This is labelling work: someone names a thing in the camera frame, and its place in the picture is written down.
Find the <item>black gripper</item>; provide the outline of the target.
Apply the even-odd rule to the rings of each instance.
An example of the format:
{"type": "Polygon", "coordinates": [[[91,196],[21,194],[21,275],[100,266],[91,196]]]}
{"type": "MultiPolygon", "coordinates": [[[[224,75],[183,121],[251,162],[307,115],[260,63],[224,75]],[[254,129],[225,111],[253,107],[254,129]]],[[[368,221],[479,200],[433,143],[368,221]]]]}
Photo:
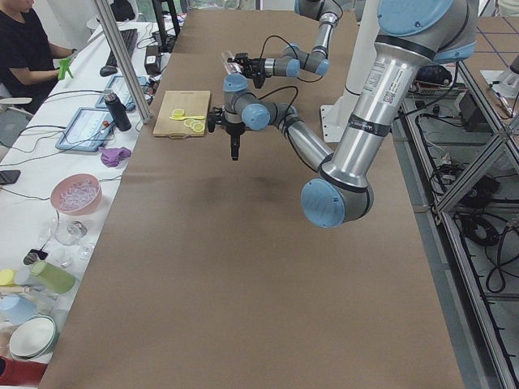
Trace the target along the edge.
{"type": "Polygon", "coordinates": [[[207,118],[209,133],[213,133],[216,126],[222,126],[230,136],[230,151],[232,160],[239,159],[240,138],[245,132],[245,124],[231,117],[224,107],[213,107],[207,118]]]}
{"type": "Polygon", "coordinates": [[[267,78],[264,58],[250,58],[248,53],[236,53],[234,58],[227,58],[228,63],[234,63],[242,67],[240,70],[231,69],[228,75],[244,75],[251,79],[256,88],[262,88],[267,78]]]}

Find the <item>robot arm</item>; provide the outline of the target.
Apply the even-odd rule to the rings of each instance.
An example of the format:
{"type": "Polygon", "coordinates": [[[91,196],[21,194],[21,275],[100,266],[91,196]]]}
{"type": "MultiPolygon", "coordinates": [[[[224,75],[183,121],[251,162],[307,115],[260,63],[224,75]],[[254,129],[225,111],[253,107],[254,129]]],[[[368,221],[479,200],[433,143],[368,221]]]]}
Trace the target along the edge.
{"type": "Polygon", "coordinates": [[[337,1],[296,1],[294,12],[319,22],[318,36],[311,52],[305,52],[295,43],[288,43],[277,58],[261,55],[251,58],[247,53],[222,54],[223,65],[229,74],[239,73],[261,88],[267,78],[297,78],[301,71],[322,77],[329,68],[328,50],[334,29],[343,16],[344,10],[337,1]]]}
{"type": "Polygon", "coordinates": [[[238,157],[246,130],[275,126],[300,159],[317,173],[302,189],[306,218],[333,228],[365,216],[373,203],[367,171],[390,132],[418,71],[431,63],[458,62],[474,52],[475,1],[382,1],[375,60],[336,149],[331,149],[290,104],[259,99],[240,73],[224,80],[225,103],[208,115],[208,130],[223,126],[238,157]]]}

